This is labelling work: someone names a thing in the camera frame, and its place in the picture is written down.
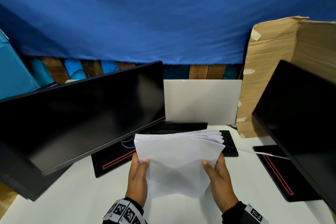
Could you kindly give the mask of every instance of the blue tarp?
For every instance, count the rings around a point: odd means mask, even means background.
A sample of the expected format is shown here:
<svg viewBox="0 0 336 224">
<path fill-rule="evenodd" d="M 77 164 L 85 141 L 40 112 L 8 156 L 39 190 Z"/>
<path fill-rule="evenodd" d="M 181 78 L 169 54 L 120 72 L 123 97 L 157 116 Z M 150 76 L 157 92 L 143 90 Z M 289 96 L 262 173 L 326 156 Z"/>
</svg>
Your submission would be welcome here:
<svg viewBox="0 0 336 224">
<path fill-rule="evenodd" d="M 243 62 L 258 22 L 336 19 L 335 0 L 0 0 L 0 28 L 36 56 L 165 64 Z"/>
</svg>

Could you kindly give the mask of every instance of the white paper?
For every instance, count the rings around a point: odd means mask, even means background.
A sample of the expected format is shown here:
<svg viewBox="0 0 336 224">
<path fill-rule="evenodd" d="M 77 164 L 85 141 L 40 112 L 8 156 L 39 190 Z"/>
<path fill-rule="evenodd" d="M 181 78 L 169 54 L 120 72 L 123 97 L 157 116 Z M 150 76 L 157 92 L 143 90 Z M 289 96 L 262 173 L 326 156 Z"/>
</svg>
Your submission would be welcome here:
<svg viewBox="0 0 336 224">
<path fill-rule="evenodd" d="M 135 135 L 140 162 L 150 159 L 146 178 L 151 198 L 182 194 L 202 196 L 210 180 L 202 160 L 215 167 L 224 149 L 219 131 L 197 131 L 169 135 Z"/>
</svg>

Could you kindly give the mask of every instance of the white panel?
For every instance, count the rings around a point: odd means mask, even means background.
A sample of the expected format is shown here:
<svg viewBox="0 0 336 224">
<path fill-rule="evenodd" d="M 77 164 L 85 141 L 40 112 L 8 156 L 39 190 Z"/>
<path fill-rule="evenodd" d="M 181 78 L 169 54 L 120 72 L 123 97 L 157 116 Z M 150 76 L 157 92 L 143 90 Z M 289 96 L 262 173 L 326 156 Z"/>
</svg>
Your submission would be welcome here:
<svg viewBox="0 0 336 224">
<path fill-rule="evenodd" d="M 164 80 L 166 120 L 236 124 L 241 80 Z"/>
</svg>

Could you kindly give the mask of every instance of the white desk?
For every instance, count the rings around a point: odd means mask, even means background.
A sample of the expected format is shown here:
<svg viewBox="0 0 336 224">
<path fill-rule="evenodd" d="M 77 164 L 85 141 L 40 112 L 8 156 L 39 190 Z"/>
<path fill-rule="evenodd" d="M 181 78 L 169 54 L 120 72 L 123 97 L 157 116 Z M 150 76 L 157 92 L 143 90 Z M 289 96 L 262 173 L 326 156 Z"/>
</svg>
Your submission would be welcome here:
<svg viewBox="0 0 336 224">
<path fill-rule="evenodd" d="M 258 138 L 241 139 L 228 126 L 209 126 L 230 130 L 237 147 L 251 150 L 263 145 Z M 270 138 L 264 144 L 274 144 Z M 234 191 L 239 200 L 251 203 L 271 224 L 334 224 L 323 201 L 288 203 L 255 154 L 239 152 L 226 158 Z M 95 178 L 91 157 L 69 168 L 36 202 L 18 196 L 0 224 L 101 224 L 115 202 L 125 196 L 130 162 Z M 147 200 L 145 218 L 152 224 L 221 223 L 210 190 L 201 199 L 171 195 Z"/>
</svg>

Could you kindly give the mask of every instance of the monitor screen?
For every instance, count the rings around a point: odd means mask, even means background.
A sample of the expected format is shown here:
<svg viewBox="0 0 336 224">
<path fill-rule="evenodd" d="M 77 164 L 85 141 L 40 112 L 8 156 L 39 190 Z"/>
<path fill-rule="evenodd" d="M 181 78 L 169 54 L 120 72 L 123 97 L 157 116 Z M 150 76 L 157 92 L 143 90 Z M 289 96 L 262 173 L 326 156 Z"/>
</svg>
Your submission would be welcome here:
<svg viewBox="0 0 336 224">
<path fill-rule="evenodd" d="M 336 212 L 336 85 L 281 60 L 252 115 Z"/>
<path fill-rule="evenodd" d="M 165 120 L 162 62 L 0 102 L 1 140 L 44 174 Z"/>
</svg>

